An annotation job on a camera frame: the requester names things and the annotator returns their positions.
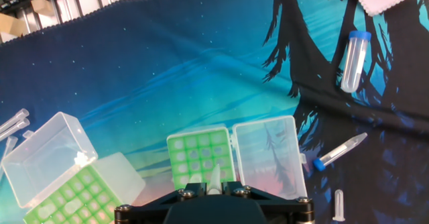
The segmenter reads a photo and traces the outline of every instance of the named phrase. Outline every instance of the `metal bolt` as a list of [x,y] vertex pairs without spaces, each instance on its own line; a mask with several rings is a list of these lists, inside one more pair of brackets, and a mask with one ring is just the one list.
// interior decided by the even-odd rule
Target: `metal bolt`
[[130,211],[133,208],[130,205],[121,205],[120,207],[116,207],[115,211]]
[[309,203],[311,199],[308,197],[298,197],[296,201],[298,201],[299,203]]
[[244,196],[246,194],[250,194],[250,191],[244,189],[244,188],[236,188],[234,190],[234,194],[239,195],[239,196]]
[[191,198],[195,195],[195,192],[192,190],[183,190],[183,192],[180,193],[184,198]]

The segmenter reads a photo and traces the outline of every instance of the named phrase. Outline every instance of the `black tree silhouette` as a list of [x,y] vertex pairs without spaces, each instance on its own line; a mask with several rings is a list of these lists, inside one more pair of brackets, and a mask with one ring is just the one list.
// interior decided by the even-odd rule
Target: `black tree silhouette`
[[[405,196],[416,204],[424,206],[426,199],[418,199],[419,194],[427,194],[421,188],[410,188],[407,185],[408,180],[416,179],[422,185],[429,184],[428,177],[422,176],[412,170],[412,166],[405,162],[398,161],[396,164],[403,165],[403,168],[394,168],[391,163],[383,160],[383,154],[386,151],[384,142],[394,140],[398,143],[401,133],[395,129],[412,127],[407,126],[407,121],[411,117],[421,114],[428,116],[428,112],[421,112],[421,109],[429,111],[429,108],[423,105],[429,105],[429,98],[417,105],[412,101],[416,93],[424,94],[429,92],[428,84],[425,82],[427,72],[421,71],[417,66],[421,66],[422,59],[429,58],[429,50],[425,42],[429,42],[429,33],[419,21],[419,10],[422,5],[428,10],[428,0],[406,0],[394,10],[385,12],[387,30],[390,38],[391,52],[389,51],[385,32],[380,25],[375,25],[373,18],[365,15],[365,26],[368,32],[371,32],[373,39],[371,41],[371,66],[367,74],[363,73],[361,84],[357,90],[357,98],[353,99],[351,95],[342,93],[336,86],[338,75],[342,73],[338,70],[343,57],[347,36],[350,31],[356,30],[354,26],[355,11],[357,0],[348,0],[344,14],[343,24],[339,40],[332,62],[324,58],[312,38],[308,34],[306,23],[302,12],[298,6],[297,0],[273,0],[273,19],[269,27],[265,43],[271,38],[274,29],[278,26],[278,15],[282,8],[280,17],[280,26],[278,42],[269,58],[263,63],[263,67],[268,67],[275,62],[272,70],[265,76],[264,82],[272,80],[281,70],[282,64],[287,58],[290,59],[290,77],[292,79],[292,88],[289,96],[300,96],[300,101],[294,113],[298,131],[303,125],[308,124],[311,119],[310,127],[300,138],[300,145],[303,150],[319,149],[318,155],[321,156],[329,150],[340,144],[339,140],[345,141],[360,131],[367,131],[369,134],[368,142],[371,143],[371,155],[377,156],[376,159],[367,160],[361,156],[362,150],[355,150],[356,154],[351,154],[344,160],[338,160],[339,165],[336,168],[328,168],[321,173],[315,173],[306,181],[307,189],[311,190],[310,195],[322,194],[329,191],[330,188],[339,186],[356,186],[359,183],[360,190],[345,189],[345,196],[356,200],[348,206],[349,219],[358,223],[376,223],[378,222],[375,212],[385,213],[391,218],[420,218],[422,209],[416,210],[409,205],[405,205],[397,200]],[[376,28],[380,29],[381,39],[377,37]],[[415,42],[403,42],[404,39],[415,40]],[[384,95],[375,90],[371,84],[370,78],[378,65],[384,73],[386,88]],[[406,112],[404,109],[415,109],[416,112]],[[393,129],[383,129],[383,127],[395,127]],[[338,126],[341,126],[341,133],[338,133]],[[406,141],[421,146],[422,140],[409,137]],[[403,143],[392,144],[396,151],[406,152],[406,154],[416,154],[417,150],[404,149]],[[422,170],[422,164],[413,161],[417,169]],[[352,172],[354,175],[347,179],[342,178],[342,173]],[[389,176],[389,180],[381,180],[380,176]],[[329,184],[323,184],[325,178],[329,179]],[[388,186],[392,178],[399,179],[391,191],[386,191],[380,186],[384,182]],[[319,216],[321,222],[331,219],[330,213],[323,212]]]

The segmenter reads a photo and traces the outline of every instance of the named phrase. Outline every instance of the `hinged plastic box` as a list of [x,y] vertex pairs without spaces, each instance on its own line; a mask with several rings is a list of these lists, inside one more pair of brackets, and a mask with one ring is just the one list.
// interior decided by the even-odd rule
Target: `hinged plastic box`
[[[211,170],[219,160],[224,164],[221,181],[235,181],[235,154],[242,184],[285,199],[307,197],[302,171],[306,159],[298,147],[292,116],[239,123],[233,126],[232,135],[226,127],[175,134],[167,143],[176,188],[183,188],[199,174],[203,182],[210,182]],[[204,167],[207,161],[212,164],[205,167],[210,168]]]
[[3,160],[21,208],[34,208],[98,158],[79,120],[59,112]]

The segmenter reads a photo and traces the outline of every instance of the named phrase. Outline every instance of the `clear plastic tube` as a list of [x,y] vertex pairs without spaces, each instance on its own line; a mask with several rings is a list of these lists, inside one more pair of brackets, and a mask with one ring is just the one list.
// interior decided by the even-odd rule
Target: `clear plastic tube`
[[346,93],[354,93],[359,86],[370,40],[369,32],[353,31],[349,35],[349,47],[341,81],[341,89]]
[[344,218],[344,194],[342,190],[335,191],[335,216],[334,221],[345,221]]
[[14,134],[16,131],[27,127],[28,125],[29,125],[28,119],[25,118],[25,119],[19,120],[13,127],[9,128],[7,131],[3,133],[0,133],[0,142],[3,141],[3,139]]
[[0,126],[0,133],[3,133],[19,120],[25,119],[29,115],[27,109],[21,109],[19,112],[15,114],[11,119],[5,122],[2,126]]
[[1,162],[0,162],[0,183],[1,183],[1,178],[3,177],[3,174],[5,173],[5,171],[3,169],[3,160],[5,159],[5,157],[10,152],[12,152],[12,150],[15,147],[17,142],[18,142],[17,137],[10,136],[7,138],[6,149],[5,149],[5,152],[3,153],[3,157],[2,157]]
[[325,167],[328,166],[330,163],[334,162],[336,159],[340,158],[348,151],[358,146],[367,136],[368,136],[367,133],[361,133],[355,137],[352,137],[351,139],[347,140],[345,143],[336,147],[333,151],[325,154],[323,157],[315,159],[313,161],[314,166],[319,171],[323,171]]

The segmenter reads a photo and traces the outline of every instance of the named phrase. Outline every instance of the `printed fabric mat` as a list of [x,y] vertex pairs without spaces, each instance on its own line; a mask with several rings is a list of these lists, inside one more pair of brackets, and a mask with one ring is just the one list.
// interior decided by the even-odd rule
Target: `printed fabric mat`
[[[114,3],[0,45],[0,123],[21,108],[32,131],[59,111],[77,117],[99,159],[121,152],[143,178],[142,205],[174,190],[169,135],[293,115],[317,223],[334,222],[336,189],[347,223],[428,223],[428,1],[375,17],[357,0]],[[347,94],[339,85],[353,30],[372,40]],[[363,132],[361,145],[314,170],[315,158]],[[284,191],[284,175],[261,175],[265,190]],[[0,223],[23,223],[26,212],[4,177]]]

